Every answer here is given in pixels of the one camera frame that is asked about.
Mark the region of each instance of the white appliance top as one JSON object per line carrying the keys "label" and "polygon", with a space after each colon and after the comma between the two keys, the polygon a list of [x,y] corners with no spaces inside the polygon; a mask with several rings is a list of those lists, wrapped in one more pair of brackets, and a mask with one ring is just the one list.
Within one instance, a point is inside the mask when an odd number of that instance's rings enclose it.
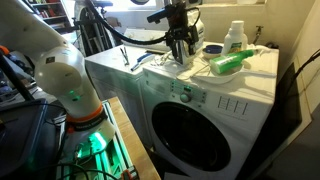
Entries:
{"label": "white appliance top", "polygon": [[[130,63],[127,66],[125,65],[125,59],[120,50],[120,48],[124,49],[124,47],[126,48]],[[131,68],[135,64],[137,64],[137,59],[145,53],[146,49],[144,48],[121,45],[109,49],[107,51],[103,51],[98,54],[85,57],[85,60],[87,62],[93,62],[106,68],[110,68],[114,70],[115,73],[120,73],[122,75],[128,76],[129,78],[137,78],[141,76],[142,67],[144,66],[144,64],[142,64],[138,69],[134,70],[133,72],[131,71]]]}
{"label": "white appliance top", "polygon": [[265,51],[261,55],[247,58],[242,63],[246,71],[240,73],[237,71],[238,73],[231,75],[231,77],[215,74],[209,69],[209,61],[203,59],[201,53],[189,67],[182,67],[172,60],[167,60],[162,66],[151,61],[144,66],[144,69],[194,84],[201,89],[273,104],[278,56],[279,50],[269,49],[268,52]]}

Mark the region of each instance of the white robotic arm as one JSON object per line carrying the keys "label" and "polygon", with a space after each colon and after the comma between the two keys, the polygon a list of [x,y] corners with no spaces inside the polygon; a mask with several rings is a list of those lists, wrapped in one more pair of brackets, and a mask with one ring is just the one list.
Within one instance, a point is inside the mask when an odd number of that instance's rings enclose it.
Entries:
{"label": "white robotic arm", "polygon": [[97,130],[111,140],[115,131],[109,121],[103,121],[102,104],[82,54],[20,0],[1,0],[0,17],[0,44],[34,61],[38,86],[67,110],[67,122],[75,130],[73,144]]}

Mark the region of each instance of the control panel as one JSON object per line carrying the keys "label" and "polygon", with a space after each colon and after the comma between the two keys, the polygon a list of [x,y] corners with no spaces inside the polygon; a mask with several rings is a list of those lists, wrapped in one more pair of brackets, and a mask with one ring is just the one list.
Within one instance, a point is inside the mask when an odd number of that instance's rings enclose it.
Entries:
{"label": "control panel", "polygon": [[177,80],[170,83],[170,92],[180,95],[180,100],[188,103],[191,100],[205,103],[207,93],[190,85],[185,85]]}

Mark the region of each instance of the detergent bottle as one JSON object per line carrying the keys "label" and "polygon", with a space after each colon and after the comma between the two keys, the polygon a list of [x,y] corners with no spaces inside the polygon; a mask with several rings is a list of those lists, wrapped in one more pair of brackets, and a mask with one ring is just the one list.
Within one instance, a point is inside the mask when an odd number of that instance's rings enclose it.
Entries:
{"label": "detergent bottle", "polygon": [[221,56],[247,49],[248,37],[244,34],[244,21],[232,21],[224,38]]}
{"label": "detergent bottle", "polygon": [[211,68],[218,74],[221,74],[231,68],[241,65],[241,62],[251,57],[255,54],[258,54],[258,49],[244,50],[236,53],[230,53],[226,56],[220,56],[210,60]]}

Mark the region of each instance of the wooden table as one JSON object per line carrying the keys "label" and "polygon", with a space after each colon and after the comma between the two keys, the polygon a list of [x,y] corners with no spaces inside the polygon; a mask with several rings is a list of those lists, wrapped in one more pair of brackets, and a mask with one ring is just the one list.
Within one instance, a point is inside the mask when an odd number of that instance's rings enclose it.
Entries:
{"label": "wooden table", "polygon": [[119,131],[130,155],[132,164],[138,170],[141,180],[160,180],[160,176],[134,130],[126,112],[117,97],[108,99]]}

